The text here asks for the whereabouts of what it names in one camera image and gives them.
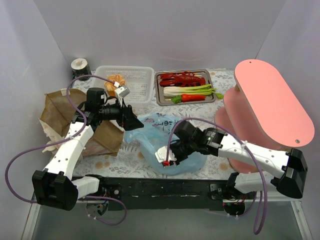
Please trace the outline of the light blue plastic grocery bag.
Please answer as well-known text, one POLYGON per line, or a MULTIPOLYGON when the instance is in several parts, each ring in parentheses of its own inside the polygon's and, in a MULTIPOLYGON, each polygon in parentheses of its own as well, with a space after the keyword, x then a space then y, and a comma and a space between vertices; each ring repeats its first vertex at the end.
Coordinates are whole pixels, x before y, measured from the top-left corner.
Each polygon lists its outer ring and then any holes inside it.
POLYGON ((144 124, 143 128, 124 132, 124 141, 127 143, 137 140, 140 151, 147 162, 164 175, 180 175, 194 173, 204 167, 207 156, 198 152, 192 153, 186 160, 177 165, 164 167, 158 162, 155 153, 161 147, 168 145, 168 139, 174 125, 181 120, 180 117, 163 113, 150 113, 140 115, 138 119, 144 124))

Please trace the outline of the toy fried bread piece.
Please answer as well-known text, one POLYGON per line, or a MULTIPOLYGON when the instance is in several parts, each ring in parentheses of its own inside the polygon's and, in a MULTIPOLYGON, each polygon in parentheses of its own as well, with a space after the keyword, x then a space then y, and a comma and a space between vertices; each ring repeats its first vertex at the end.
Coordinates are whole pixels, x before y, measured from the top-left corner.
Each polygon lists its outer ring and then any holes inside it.
MULTIPOLYGON (((119 83, 120 86, 123 86, 126 84, 126 80, 125 78, 121 75, 121 74, 114 74, 114 75, 109 75, 107 77, 107 79, 109 81, 112 81, 112 82, 117 82, 119 83)), ((113 92, 116 87, 114 86, 113 83, 109 82, 109 81, 105 81, 104 82, 104 87, 106 88, 107 91, 111 91, 113 92)))

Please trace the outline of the brown paper bag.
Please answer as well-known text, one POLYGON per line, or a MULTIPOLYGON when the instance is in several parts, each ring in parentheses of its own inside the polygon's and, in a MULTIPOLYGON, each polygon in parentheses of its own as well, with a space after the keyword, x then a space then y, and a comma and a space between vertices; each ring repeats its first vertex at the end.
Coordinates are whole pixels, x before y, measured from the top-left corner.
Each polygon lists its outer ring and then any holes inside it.
MULTIPOLYGON (((47 93, 44 110, 39 118, 49 143, 61 141, 68 133, 69 126, 76 110, 66 96, 66 90, 47 93)), ((116 156, 123 142, 124 132, 114 125, 113 121, 103 121, 93 137, 85 145, 82 156, 109 154, 116 156)))

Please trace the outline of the green toy vegetable stalks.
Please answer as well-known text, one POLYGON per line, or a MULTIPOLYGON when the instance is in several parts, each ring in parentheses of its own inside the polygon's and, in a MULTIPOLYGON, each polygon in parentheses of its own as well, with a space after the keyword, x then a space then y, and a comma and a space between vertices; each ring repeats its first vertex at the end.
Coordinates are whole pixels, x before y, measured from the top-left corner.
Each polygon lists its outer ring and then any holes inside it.
POLYGON ((218 99, 223 99, 224 95, 216 92, 216 90, 217 89, 213 88, 210 84, 190 87, 168 86, 163 89, 163 96, 176 97, 182 94, 202 96, 215 95, 218 99))

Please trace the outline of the red toy lobster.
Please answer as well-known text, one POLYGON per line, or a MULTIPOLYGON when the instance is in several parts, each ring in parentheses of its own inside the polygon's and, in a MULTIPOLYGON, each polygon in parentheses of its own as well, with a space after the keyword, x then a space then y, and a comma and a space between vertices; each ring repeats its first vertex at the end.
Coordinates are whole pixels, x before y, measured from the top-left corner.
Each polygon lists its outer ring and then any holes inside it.
POLYGON ((204 77, 195 76, 190 72, 161 73, 159 85, 161 87, 198 87, 206 84, 204 77))

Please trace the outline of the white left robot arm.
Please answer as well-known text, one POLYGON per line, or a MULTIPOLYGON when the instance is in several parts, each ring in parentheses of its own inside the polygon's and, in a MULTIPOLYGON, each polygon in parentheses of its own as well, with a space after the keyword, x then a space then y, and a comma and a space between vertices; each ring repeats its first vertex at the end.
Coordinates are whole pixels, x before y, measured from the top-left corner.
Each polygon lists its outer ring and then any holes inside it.
POLYGON ((90 175, 73 180, 73 171, 87 142, 103 121, 116 121, 125 131, 144 127, 133 113, 132 106, 124 102, 129 92, 124 85, 118 87, 115 103, 109 104, 102 88, 87 90, 86 100, 75 108, 65 141, 44 170, 37 170, 32 176, 38 204, 70 211, 78 199, 87 195, 95 200, 106 196, 106 187, 100 182, 101 176, 90 175))

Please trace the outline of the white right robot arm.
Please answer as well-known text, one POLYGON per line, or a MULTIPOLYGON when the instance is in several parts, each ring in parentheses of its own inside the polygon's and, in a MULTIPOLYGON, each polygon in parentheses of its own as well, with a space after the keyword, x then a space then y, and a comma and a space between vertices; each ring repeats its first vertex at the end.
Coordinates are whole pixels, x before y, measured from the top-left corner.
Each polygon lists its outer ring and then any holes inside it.
POLYGON ((241 195, 269 189, 293 199, 303 197, 308 167, 299 149, 272 150, 238 141, 230 133, 216 127, 200 130, 189 121, 176 124, 172 132, 178 139, 170 144, 170 151, 177 163, 198 152, 234 159, 260 169, 258 172, 232 173, 226 185, 215 191, 221 197, 237 199, 241 195))

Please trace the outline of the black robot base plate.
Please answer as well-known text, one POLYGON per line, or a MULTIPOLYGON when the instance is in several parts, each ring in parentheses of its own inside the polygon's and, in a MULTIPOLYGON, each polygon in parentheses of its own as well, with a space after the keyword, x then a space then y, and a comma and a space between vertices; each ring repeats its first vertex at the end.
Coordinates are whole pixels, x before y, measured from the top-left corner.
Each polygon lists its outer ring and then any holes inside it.
POLYGON ((227 191, 225 180, 120 178, 100 177, 99 188, 87 200, 104 201, 108 198, 110 211, 122 210, 113 202, 119 200, 127 210, 207 209, 223 211, 225 201, 243 204, 252 200, 254 193, 227 191))

